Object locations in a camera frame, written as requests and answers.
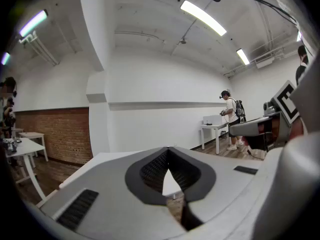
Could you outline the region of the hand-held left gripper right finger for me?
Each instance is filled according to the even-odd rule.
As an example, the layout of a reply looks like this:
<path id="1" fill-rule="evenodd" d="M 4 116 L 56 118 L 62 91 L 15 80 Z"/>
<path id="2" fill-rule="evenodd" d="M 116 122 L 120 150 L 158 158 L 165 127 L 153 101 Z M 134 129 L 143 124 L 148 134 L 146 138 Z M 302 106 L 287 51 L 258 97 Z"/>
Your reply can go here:
<path id="1" fill-rule="evenodd" d="M 218 161 L 214 189 L 190 205 L 202 225 L 169 240 L 320 240 L 320 132 L 269 151 L 254 175 Z"/>

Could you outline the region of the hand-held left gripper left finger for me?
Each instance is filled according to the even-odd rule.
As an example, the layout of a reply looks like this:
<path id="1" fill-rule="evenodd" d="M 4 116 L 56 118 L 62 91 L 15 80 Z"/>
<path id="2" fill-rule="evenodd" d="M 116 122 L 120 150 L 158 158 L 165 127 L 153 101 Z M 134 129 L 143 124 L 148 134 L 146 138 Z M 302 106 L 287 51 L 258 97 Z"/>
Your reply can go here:
<path id="1" fill-rule="evenodd" d="M 67 239 L 166 240 L 183 235 L 185 229 L 171 215 L 161 192 L 156 196 L 163 204 L 146 204 L 126 184 L 133 163 L 161 150 L 100 153 L 66 179 L 40 209 L 55 222 L 69 215 L 68 209 L 75 215 L 85 211 Z"/>

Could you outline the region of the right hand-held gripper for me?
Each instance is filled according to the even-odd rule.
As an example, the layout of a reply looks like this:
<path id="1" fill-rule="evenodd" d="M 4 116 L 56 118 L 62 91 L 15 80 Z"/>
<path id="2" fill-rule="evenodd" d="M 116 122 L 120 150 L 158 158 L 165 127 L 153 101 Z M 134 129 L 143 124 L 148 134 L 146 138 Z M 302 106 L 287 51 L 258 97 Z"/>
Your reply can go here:
<path id="1" fill-rule="evenodd" d="M 229 126 L 229 132 L 234 136 L 258 136 L 264 133 L 265 147 L 274 149 L 283 147 L 290 138 L 293 122 L 300 116 L 291 100 L 295 86 L 289 80 L 271 98 L 263 104 L 264 117 Z M 268 130 L 265 124 L 278 122 L 278 133 Z"/>

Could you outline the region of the person's right forearm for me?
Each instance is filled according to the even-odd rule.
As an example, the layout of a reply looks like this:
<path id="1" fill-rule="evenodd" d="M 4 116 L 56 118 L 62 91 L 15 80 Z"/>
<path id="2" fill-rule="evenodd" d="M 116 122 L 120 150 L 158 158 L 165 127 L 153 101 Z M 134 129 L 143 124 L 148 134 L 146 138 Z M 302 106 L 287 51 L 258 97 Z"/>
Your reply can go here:
<path id="1" fill-rule="evenodd" d="M 293 140 L 304 135 L 304 125 L 300 117 L 298 117 L 291 125 L 289 140 Z"/>

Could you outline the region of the black backpack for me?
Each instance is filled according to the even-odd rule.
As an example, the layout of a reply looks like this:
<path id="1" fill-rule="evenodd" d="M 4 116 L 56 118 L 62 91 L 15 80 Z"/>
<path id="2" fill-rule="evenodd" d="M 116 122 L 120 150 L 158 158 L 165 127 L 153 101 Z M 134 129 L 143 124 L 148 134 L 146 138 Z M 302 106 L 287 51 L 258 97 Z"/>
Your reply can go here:
<path id="1" fill-rule="evenodd" d="M 241 100 L 237 100 L 236 101 L 236 110 L 235 110 L 236 115 L 240 118 L 240 121 L 246 122 L 246 114 L 245 114 L 245 109 L 243 107 L 242 101 Z"/>

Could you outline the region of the white table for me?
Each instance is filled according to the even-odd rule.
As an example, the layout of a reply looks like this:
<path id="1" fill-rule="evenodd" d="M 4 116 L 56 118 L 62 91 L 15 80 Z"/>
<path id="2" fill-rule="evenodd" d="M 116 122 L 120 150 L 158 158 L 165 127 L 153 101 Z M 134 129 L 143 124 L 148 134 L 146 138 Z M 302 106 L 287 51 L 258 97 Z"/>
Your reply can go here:
<path id="1" fill-rule="evenodd" d="M 219 137 L 221 136 L 220 130 L 226 128 L 228 126 L 227 122 L 224 122 L 222 124 L 202 124 L 200 125 L 200 140 L 201 140 L 201 149 L 205 149 L 205 136 L 204 136 L 204 130 L 213 130 L 215 133 L 215 154 L 219 155 L 220 153 L 220 141 Z"/>
<path id="2" fill-rule="evenodd" d="M 31 158 L 32 154 L 38 151 L 43 151 L 44 147 L 29 138 L 21 138 L 20 142 L 15 142 L 16 145 L 16 153 L 13 155 L 6 155 L 5 156 L 7 159 L 9 158 L 20 158 L 22 157 L 26 171 L 28 176 L 23 176 L 23 179 L 18 180 L 16 183 L 19 184 L 20 182 L 26 181 L 26 180 L 31 180 L 33 186 L 35 187 L 35 190 L 37 191 L 38 195 L 40 196 L 42 201 L 45 201 L 46 195 L 44 194 L 43 190 L 41 189 L 38 180 L 36 178 L 36 174 L 33 172 L 32 164 L 31 164 Z"/>
<path id="3" fill-rule="evenodd" d="M 41 145 L 44 147 L 43 153 L 44 153 L 45 160 L 47 162 L 49 161 L 48 155 L 47 155 L 47 150 L 46 150 L 46 145 L 45 145 L 45 138 L 44 138 L 44 134 L 43 133 L 39 133 L 39 132 L 19 132 L 18 134 L 21 137 L 28 138 L 30 140 L 41 139 Z"/>

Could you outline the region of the white ceiling vent box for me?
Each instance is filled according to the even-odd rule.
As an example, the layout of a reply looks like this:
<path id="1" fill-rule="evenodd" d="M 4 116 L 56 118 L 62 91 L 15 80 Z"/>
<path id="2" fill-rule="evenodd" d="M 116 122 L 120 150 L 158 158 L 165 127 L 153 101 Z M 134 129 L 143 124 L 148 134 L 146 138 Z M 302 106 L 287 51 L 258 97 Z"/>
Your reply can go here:
<path id="1" fill-rule="evenodd" d="M 264 60 L 261 60 L 261 61 L 256 61 L 255 62 L 255 65 L 258 69 L 261 69 L 263 67 L 266 67 L 268 65 L 271 65 L 274 61 L 274 57 L 270 57 L 270 58 L 267 58 L 267 59 L 264 59 Z"/>

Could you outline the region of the black device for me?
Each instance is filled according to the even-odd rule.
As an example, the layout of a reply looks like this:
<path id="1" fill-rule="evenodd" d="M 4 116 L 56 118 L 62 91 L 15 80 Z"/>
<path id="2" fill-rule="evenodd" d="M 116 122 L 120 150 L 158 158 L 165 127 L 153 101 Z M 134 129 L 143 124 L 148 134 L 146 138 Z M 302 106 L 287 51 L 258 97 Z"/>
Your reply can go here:
<path id="1" fill-rule="evenodd" d="M 12 138 L 4 138 L 2 144 L 7 156 L 12 156 L 17 152 L 15 141 Z"/>

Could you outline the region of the white ceiling conduit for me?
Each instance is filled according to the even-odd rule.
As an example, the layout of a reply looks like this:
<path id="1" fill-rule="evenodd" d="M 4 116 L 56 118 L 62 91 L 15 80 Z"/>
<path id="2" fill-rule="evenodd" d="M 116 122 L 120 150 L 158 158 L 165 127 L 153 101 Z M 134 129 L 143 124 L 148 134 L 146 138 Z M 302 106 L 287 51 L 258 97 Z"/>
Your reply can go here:
<path id="1" fill-rule="evenodd" d="M 36 54 L 38 54 L 43 60 L 52 66 L 57 66 L 60 62 L 53 56 L 53 54 L 47 49 L 38 37 L 36 31 L 28 34 L 26 37 L 22 37 L 18 40 L 22 45 L 28 45 Z"/>

